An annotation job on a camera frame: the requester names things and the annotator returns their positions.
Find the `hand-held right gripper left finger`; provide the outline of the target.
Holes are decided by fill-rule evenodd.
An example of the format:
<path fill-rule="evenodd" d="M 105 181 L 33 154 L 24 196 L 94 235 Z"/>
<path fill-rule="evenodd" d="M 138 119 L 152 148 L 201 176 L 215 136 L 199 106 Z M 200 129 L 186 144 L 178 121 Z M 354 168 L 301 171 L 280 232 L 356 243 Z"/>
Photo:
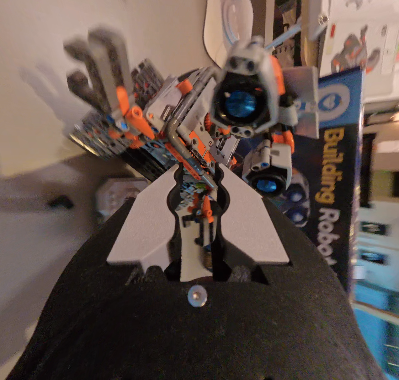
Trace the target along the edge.
<path fill-rule="evenodd" d="M 177 207 L 183 164 L 176 164 L 135 199 L 107 257 L 110 265 L 140 265 L 144 272 L 151 266 L 165 271 L 181 263 L 182 236 Z"/>

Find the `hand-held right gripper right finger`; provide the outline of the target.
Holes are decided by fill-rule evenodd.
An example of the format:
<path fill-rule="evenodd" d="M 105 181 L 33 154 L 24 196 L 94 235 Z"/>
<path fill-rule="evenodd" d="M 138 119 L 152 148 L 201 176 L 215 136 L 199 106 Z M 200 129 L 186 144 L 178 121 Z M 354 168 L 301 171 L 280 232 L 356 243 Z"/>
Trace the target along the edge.
<path fill-rule="evenodd" d="M 263 266 L 285 266 L 288 254 L 262 196 L 223 164 L 217 164 L 216 234 L 213 240 L 213 280 L 225 282 L 237 267 L 251 279 Z"/>

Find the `white control hub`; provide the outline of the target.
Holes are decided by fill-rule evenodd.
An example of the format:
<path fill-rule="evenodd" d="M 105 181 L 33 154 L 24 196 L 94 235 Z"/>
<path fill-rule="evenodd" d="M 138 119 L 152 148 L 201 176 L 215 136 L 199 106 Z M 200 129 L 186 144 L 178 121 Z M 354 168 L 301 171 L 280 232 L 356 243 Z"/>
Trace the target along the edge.
<path fill-rule="evenodd" d="M 96 210 L 101 222 L 106 222 L 127 199 L 135 199 L 149 185 L 146 178 L 109 178 L 96 191 Z"/>

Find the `black angle connector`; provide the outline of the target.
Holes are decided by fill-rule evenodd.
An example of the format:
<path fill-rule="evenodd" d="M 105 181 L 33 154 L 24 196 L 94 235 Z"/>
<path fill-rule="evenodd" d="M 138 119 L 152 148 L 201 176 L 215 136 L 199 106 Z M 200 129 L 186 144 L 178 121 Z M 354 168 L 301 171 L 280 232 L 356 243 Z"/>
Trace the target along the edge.
<path fill-rule="evenodd" d="M 75 204 L 73 201 L 66 195 L 59 195 L 50 201 L 47 202 L 47 206 L 50 208 L 65 208 L 65 209 L 73 209 Z"/>

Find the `tracked toy robot vehicle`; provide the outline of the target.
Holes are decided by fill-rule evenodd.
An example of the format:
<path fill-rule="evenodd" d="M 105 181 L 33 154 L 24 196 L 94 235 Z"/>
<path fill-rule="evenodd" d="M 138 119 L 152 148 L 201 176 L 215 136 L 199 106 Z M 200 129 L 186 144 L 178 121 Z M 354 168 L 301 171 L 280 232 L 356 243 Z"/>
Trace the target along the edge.
<path fill-rule="evenodd" d="M 181 202 L 198 222 L 195 240 L 213 258 L 217 164 L 223 164 L 263 197 L 291 183 L 293 133 L 318 137 L 318 71 L 282 68 L 262 38 L 238 41 L 222 69 L 203 67 L 163 78 L 151 61 L 129 68 L 123 37 L 106 28 L 63 45 L 87 69 L 67 76 L 69 90 L 91 106 L 69 137 L 97 157 L 129 154 L 145 177 L 183 164 Z"/>

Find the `white document stand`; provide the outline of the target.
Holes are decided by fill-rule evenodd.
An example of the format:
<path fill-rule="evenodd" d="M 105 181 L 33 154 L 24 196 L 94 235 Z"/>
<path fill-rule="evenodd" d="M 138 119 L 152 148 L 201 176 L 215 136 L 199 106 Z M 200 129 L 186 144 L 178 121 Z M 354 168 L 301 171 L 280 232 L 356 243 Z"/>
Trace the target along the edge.
<path fill-rule="evenodd" d="M 203 43 L 213 63 L 223 67 L 232 45 L 260 35 L 265 48 L 283 62 L 323 32 L 331 0 L 207 0 Z"/>

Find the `glossy building instruction booklet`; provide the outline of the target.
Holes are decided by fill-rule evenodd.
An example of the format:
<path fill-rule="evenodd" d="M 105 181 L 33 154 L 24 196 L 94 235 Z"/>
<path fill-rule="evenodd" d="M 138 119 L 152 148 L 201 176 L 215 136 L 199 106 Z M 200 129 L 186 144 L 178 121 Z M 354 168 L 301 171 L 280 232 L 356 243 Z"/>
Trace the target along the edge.
<path fill-rule="evenodd" d="M 330 0 L 320 76 L 360 67 L 366 102 L 398 98 L 399 0 Z"/>

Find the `blue toy box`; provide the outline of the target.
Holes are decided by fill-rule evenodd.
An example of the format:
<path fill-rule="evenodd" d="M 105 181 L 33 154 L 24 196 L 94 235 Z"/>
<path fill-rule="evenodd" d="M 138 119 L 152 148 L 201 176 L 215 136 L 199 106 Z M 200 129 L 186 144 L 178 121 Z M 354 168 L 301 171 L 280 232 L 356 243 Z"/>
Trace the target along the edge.
<path fill-rule="evenodd" d="M 311 240 L 348 294 L 359 207 L 364 75 L 355 67 L 319 79 L 319 138 L 294 136 L 291 183 L 269 197 Z"/>

